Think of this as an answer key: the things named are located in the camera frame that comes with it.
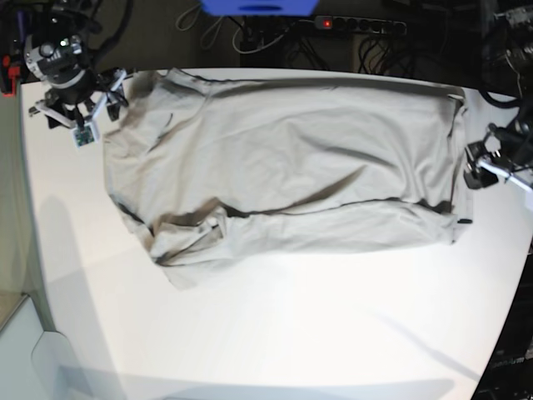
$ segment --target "beige garment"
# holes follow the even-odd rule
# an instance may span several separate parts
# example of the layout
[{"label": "beige garment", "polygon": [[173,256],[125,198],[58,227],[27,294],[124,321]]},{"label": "beige garment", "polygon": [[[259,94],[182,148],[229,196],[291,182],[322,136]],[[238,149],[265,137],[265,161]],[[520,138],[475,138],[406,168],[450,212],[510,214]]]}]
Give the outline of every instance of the beige garment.
[{"label": "beige garment", "polygon": [[138,79],[107,190],[161,266],[452,243],[471,218],[459,89]]}]

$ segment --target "dark floor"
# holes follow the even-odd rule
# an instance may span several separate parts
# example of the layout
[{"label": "dark floor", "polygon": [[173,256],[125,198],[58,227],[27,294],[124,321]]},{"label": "dark floor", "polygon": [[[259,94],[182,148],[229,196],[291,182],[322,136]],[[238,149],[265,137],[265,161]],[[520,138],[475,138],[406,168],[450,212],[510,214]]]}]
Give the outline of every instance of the dark floor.
[{"label": "dark floor", "polygon": [[528,256],[500,338],[473,400],[533,398],[533,256]]},{"label": "dark floor", "polygon": [[[92,38],[90,43],[92,48],[114,32],[122,16],[124,3],[125,0],[103,2],[97,19],[104,30],[101,35]],[[121,42],[104,58],[98,69],[240,67],[239,54],[232,47],[232,36],[236,27],[230,21],[226,20],[223,23],[214,46],[207,51],[200,48],[200,39],[206,29],[216,21],[215,17],[202,14],[190,31],[181,32],[176,29],[177,18],[198,3],[197,0],[135,0],[132,20]],[[413,13],[384,6],[381,0],[321,0],[315,9],[315,14],[394,19],[407,23],[420,19]],[[320,38],[314,40],[317,52],[329,62],[332,70],[356,71],[353,42],[343,43]],[[447,50],[455,51],[458,46],[451,40]],[[296,68],[298,67],[309,68],[305,63],[296,64]],[[461,76],[457,71],[443,71],[443,68],[435,66],[426,69],[427,71],[417,78],[473,86],[468,77]]]}]

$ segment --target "wall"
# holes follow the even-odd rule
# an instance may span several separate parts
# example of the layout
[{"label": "wall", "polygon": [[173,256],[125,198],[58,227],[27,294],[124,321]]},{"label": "wall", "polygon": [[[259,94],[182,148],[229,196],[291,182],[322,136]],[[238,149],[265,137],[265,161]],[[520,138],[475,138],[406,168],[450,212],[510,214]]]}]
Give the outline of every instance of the wall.
[{"label": "wall", "polygon": [[32,365],[32,351],[42,332],[35,307],[26,297],[0,331],[0,398],[52,400]]},{"label": "wall", "polygon": [[52,331],[22,148],[20,97],[0,97],[0,325],[26,293],[42,326]]}]

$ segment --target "power strip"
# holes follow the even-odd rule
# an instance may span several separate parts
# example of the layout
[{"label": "power strip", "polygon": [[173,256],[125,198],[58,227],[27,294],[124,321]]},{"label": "power strip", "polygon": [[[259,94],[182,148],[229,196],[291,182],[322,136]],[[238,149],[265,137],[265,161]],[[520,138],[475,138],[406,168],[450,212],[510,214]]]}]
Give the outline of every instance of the power strip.
[{"label": "power strip", "polygon": [[330,17],[319,15],[315,17],[315,28],[322,31],[375,33],[378,35],[397,36],[407,35],[407,24],[405,22],[371,18]]}]

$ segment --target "white table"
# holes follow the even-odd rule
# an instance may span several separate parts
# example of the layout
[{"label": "white table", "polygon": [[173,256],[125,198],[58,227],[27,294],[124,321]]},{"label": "white table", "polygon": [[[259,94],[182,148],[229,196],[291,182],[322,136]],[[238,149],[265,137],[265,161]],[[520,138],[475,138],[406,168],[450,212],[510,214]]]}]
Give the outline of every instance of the white table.
[{"label": "white table", "polygon": [[[42,268],[57,329],[98,398],[470,399],[533,234],[520,190],[475,192],[475,222],[453,246],[253,257],[178,291],[107,197],[102,146],[77,151],[66,130],[27,115],[44,91],[41,83],[22,88]],[[470,139],[515,113],[466,95]],[[104,114],[108,132],[116,125]]]}]

